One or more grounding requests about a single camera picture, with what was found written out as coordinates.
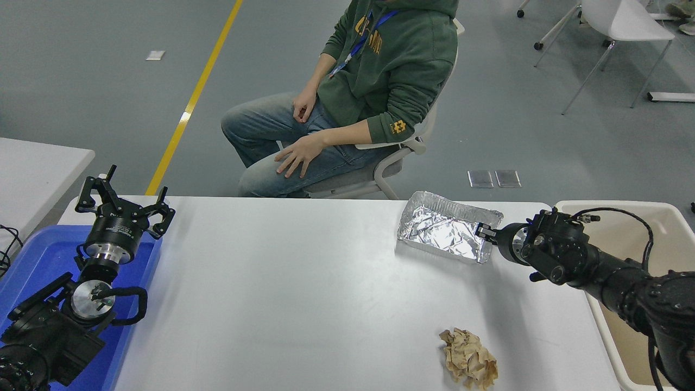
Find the gray floor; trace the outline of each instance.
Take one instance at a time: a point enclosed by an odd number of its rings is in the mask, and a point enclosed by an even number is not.
[[[668,0],[649,9],[657,12]],[[648,200],[695,214],[695,104],[630,103],[663,44],[616,48],[568,115],[602,54],[573,21],[538,68],[532,46],[575,0],[462,1],[459,62],[439,99],[428,152],[391,183],[401,198]],[[232,0],[0,1],[0,136],[93,149],[86,175],[118,165],[119,194],[144,194],[234,6]],[[246,0],[163,184],[171,195],[232,196],[243,165],[219,128],[231,106],[309,77],[348,0]],[[648,90],[695,93],[695,37],[677,35]],[[162,61],[145,61],[166,50]],[[520,189],[472,189],[468,170],[517,170]],[[56,211],[76,196],[73,186]],[[374,198],[383,198],[375,194]]]

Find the man's right hand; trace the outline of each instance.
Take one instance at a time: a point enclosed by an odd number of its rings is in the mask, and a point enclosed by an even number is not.
[[[306,87],[302,92],[300,92],[297,97],[292,101],[292,106],[295,109],[293,117],[300,124],[306,123],[309,119],[313,106],[316,104],[316,89]]]

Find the knee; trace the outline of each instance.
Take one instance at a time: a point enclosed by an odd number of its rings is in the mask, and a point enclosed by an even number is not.
[[[275,197],[270,189],[270,178],[268,173],[259,170],[259,167],[251,165],[244,170],[239,179],[237,190],[238,197]]]
[[[230,135],[234,135],[234,130],[238,128],[238,123],[243,118],[243,110],[239,106],[232,107],[223,116],[220,121],[220,126],[222,128],[222,133],[229,138]]]

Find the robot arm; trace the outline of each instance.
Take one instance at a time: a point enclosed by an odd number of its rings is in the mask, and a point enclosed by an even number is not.
[[[695,390],[695,272],[655,278],[634,260],[604,253],[583,232],[582,223],[597,220],[553,209],[500,230],[480,224],[476,235],[496,245],[506,260],[536,269],[531,281],[585,290],[655,343],[656,366],[671,384]]]
[[[77,248],[77,281],[65,273],[8,315],[13,323],[0,337],[0,391],[47,391],[54,381],[69,385],[104,347],[99,334],[106,327],[131,325],[145,316],[145,289],[112,284],[120,265],[135,257],[142,234],[162,237],[175,210],[164,203],[166,187],[148,207],[119,198],[110,184],[114,171],[112,166],[106,179],[88,177],[78,200],[77,212],[92,212],[97,218]],[[93,190],[102,201],[96,209]],[[162,221],[150,226],[155,214]],[[113,305],[119,296],[138,297],[137,315],[116,319]]]

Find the fingers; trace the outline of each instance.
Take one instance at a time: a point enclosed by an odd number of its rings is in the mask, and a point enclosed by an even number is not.
[[[283,157],[289,155],[291,152],[292,150],[290,149],[290,147],[283,149],[275,155],[275,161],[280,161]]]
[[[295,112],[292,115],[297,122],[302,122],[302,114],[306,111],[306,106],[295,106]]]
[[[309,116],[311,115],[311,112],[313,111],[313,104],[307,104],[304,107],[304,114],[301,116],[302,119],[300,120],[301,123],[306,123],[307,120],[309,119]]]
[[[286,159],[280,164],[280,167],[278,167],[275,172],[278,174],[282,174],[287,169],[287,172],[285,173],[285,178],[289,178],[292,176],[295,170],[297,170],[297,167],[299,167],[299,164],[301,163],[302,170],[300,172],[300,178],[303,178],[306,175],[306,170],[309,167],[309,163],[313,159],[305,160],[303,158],[299,158],[296,153],[289,150],[288,148],[285,148],[284,150],[280,151],[280,153],[275,155],[275,161],[280,161],[285,156],[287,156]]]
[[[300,163],[302,163],[302,161],[301,161],[300,159],[296,159],[296,158],[295,158],[295,159],[292,161],[292,165],[290,166],[290,169],[287,170],[287,173],[285,174],[285,178],[291,177],[291,176],[292,176],[292,173],[295,172],[295,170],[297,169],[297,167],[299,166]]]

